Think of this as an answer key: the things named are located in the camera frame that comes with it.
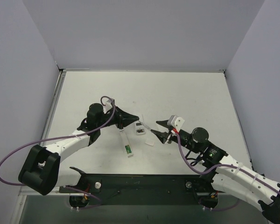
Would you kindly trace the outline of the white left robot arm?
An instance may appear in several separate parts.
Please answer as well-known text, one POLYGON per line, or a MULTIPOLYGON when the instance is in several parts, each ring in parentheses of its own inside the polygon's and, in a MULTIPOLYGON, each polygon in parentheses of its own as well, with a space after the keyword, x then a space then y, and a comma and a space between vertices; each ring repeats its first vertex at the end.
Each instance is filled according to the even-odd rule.
POLYGON ((107 112, 99 103, 90 105, 87 117, 66 139, 46 146, 34 145, 21 168, 18 180, 41 195, 47 195, 55 187, 70 186, 81 192, 86 188, 85 173, 75 167, 61 172, 60 164, 78 150, 93 144, 103 127, 115 125, 123 129, 140 118, 118 107, 107 112))

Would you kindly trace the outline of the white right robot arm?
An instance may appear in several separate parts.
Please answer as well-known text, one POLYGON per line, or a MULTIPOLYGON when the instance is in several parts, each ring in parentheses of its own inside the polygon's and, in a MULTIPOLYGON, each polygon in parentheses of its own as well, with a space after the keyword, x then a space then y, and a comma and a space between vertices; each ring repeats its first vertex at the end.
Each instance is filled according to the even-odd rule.
POLYGON ((184 120, 157 121, 166 132, 151 130, 162 144, 175 142, 186 165, 216 191, 232 195, 261 211, 273 224, 280 224, 280 182, 246 167, 209 141, 202 127, 191 133, 181 129, 184 120))

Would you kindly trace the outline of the white battery cover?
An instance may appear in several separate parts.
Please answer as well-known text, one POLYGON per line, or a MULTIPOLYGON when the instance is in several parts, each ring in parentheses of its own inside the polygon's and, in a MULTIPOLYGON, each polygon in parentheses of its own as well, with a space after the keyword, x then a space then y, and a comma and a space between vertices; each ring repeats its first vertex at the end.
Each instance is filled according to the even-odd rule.
POLYGON ((147 139, 146 141, 145 141, 145 144, 146 145, 148 145, 148 146, 154 146, 154 144, 155 144, 155 142, 153 141, 153 140, 149 140, 149 139, 147 139))

